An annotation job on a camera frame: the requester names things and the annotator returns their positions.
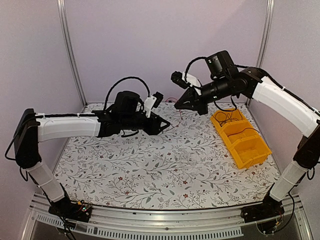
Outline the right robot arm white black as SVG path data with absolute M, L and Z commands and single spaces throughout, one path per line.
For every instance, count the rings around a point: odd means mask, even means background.
M 280 178 L 273 184 L 258 213 L 269 218 L 278 210 L 278 203 L 301 180 L 320 159 L 320 112 L 304 100 L 281 86 L 269 73 L 258 67 L 236 65 L 228 51 L 222 50 L 210 56 L 197 57 L 204 60 L 210 71 L 211 82 L 202 85 L 188 73 L 175 71 L 171 81 L 185 90 L 175 103 L 178 110 L 192 110 L 199 115 L 208 113 L 208 104 L 230 97 L 244 95 L 262 103 L 290 123 L 301 133 L 302 139 Z

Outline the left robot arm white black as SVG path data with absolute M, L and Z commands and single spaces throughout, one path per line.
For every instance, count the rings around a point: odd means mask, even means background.
M 75 211 L 74 205 L 42 162 L 38 144 L 60 138 L 106 138 L 125 130 L 134 134 L 142 130 L 149 136 L 156 136 L 170 126 L 170 122 L 152 111 L 162 99 L 159 92 L 142 100 L 135 92 L 121 91 L 109 107 L 91 113 L 43 114 L 28 108 L 9 144 L 14 148 L 12 160 L 35 180 L 63 217 L 70 217 Z

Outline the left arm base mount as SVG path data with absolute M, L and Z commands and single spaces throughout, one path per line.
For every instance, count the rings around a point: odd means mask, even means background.
M 62 199 L 57 202 L 50 202 L 48 212 L 61 218 L 88 223 L 93 210 L 92 206 L 91 203 L 83 200 L 73 202 L 69 199 Z

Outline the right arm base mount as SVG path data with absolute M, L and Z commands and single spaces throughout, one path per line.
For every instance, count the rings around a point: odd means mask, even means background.
M 240 216 L 245 223 L 256 222 L 260 233 L 271 235 L 283 222 L 284 213 L 285 210 L 281 201 L 267 199 L 260 204 L 243 207 Z

